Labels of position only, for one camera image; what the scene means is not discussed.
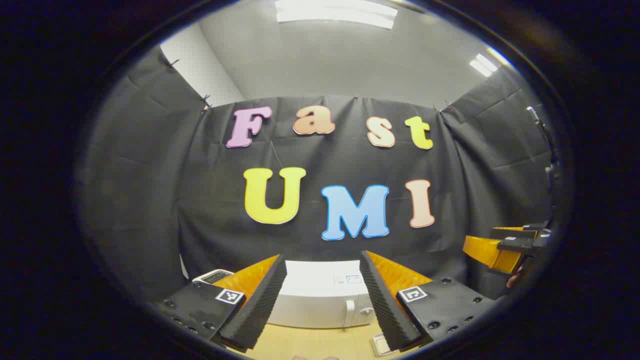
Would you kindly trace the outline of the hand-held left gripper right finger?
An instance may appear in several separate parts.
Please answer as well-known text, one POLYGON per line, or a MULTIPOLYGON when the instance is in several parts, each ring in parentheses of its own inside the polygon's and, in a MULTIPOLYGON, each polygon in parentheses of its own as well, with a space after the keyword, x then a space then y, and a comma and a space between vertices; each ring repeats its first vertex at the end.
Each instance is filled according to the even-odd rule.
POLYGON ((430 279, 368 250, 360 253, 359 271, 392 351, 438 342, 473 324, 496 303, 451 276, 430 279))

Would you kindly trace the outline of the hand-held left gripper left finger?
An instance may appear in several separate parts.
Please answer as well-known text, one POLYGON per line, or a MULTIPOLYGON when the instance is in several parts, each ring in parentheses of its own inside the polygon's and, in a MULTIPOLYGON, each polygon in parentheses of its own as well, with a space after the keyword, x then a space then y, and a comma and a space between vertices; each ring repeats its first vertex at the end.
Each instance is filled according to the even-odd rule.
POLYGON ((195 337, 245 352, 256 346, 287 276, 277 254, 238 272, 215 269, 155 302, 195 337))

